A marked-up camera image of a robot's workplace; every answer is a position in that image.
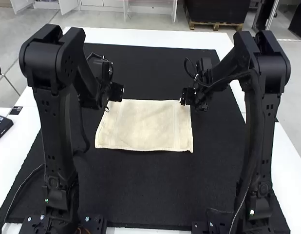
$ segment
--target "white cabinet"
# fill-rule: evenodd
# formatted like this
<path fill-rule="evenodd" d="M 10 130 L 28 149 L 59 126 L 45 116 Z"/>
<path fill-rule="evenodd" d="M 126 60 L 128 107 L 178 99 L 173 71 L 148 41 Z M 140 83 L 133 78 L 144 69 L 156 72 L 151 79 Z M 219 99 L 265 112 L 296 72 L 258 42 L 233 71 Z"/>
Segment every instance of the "white cabinet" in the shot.
<path fill-rule="evenodd" d="M 103 6 L 103 0 L 81 0 L 83 6 Z"/>
<path fill-rule="evenodd" d="M 16 13 L 33 5 L 34 8 L 60 9 L 62 15 L 79 7 L 78 0 L 57 0 L 57 1 L 35 1 L 35 0 L 11 0 L 13 10 Z"/>
<path fill-rule="evenodd" d="M 171 15 L 176 21 L 178 0 L 11 0 L 15 14 L 30 5 L 34 8 L 60 9 L 62 15 L 76 10 L 116 11 L 124 13 L 127 20 L 129 13 L 149 13 Z"/>
<path fill-rule="evenodd" d="M 124 0 L 104 0 L 104 6 L 122 7 Z"/>
<path fill-rule="evenodd" d="M 178 0 L 124 0 L 124 18 L 127 19 L 128 13 L 149 13 L 171 15 L 172 21 L 176 21 L 176 9 Z"/>

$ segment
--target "black box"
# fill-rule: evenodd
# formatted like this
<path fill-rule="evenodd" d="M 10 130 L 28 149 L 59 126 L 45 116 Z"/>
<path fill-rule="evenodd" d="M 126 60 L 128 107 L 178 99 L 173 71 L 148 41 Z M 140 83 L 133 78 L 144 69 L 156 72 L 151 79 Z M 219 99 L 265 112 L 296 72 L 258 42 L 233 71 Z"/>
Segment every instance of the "black box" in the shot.
<path fill-rule="evenodd" d="M 9 130 L 13 125 L 13 121 L 0 116 L 0 138 Z"/>
<path fill-rule="evenodd" d="M 185 0 L 195 22 L 244 23 L 250 0 Z"/>

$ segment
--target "metal rod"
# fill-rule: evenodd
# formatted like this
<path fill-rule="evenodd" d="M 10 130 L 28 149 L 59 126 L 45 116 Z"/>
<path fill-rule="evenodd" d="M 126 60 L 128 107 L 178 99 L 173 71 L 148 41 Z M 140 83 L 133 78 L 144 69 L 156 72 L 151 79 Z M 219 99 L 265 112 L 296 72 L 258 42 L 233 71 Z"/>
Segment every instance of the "metal rod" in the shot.
<path fill-rule="evenodd" d="M 274 18 L 275 12 L 277 11 L 278 3 L 279 3 L 279 0 L 275 0 L 274 1 L 271 14 L 269 15 L 269 18 L 268 18 L 268 20 L 266 22 L 265 30 L 269 30 L 269 28 L 271 27 L 272 20 Z"/>
<path fill-rule="evenodd" d="M 301 39 L 277 39 L 277 41 L 301 41 Z"/>

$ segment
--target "wooden pallet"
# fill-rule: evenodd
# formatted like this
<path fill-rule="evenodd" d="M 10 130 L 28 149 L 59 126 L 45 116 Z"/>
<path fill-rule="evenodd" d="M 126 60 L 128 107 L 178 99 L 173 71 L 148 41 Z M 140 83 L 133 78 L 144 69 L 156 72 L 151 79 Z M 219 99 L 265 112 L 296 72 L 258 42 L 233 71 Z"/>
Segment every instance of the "wooden pallet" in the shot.
<path fill-rule="evenodd" d="M 194 30 L 196 25 L 212 25 L 214 31 L 218 31 L 220 25 L 221 26 L 234 26 L 236 28 L 236 31 L 241 31 L 243 29 L 244 24 L 243 23 L 226 23 L 226 22 L 195 22 L 192 21 L 189 12 L 184 5 L 185 15 L 186 19 L 188 20 L 188 25 L 190 30 Z"/>

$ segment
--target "cloth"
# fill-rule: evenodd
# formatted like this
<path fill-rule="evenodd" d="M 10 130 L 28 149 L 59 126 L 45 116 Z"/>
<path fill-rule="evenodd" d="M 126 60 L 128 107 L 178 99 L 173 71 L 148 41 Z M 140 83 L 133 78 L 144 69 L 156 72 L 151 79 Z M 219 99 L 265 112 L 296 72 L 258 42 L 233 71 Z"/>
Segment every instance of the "cloth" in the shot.
<path fill-rule="evenodd" d="M 190 107 L 176 100 L 108 103 L 95 135 L 96 148 L 134 151 L 190 151 Z"/>

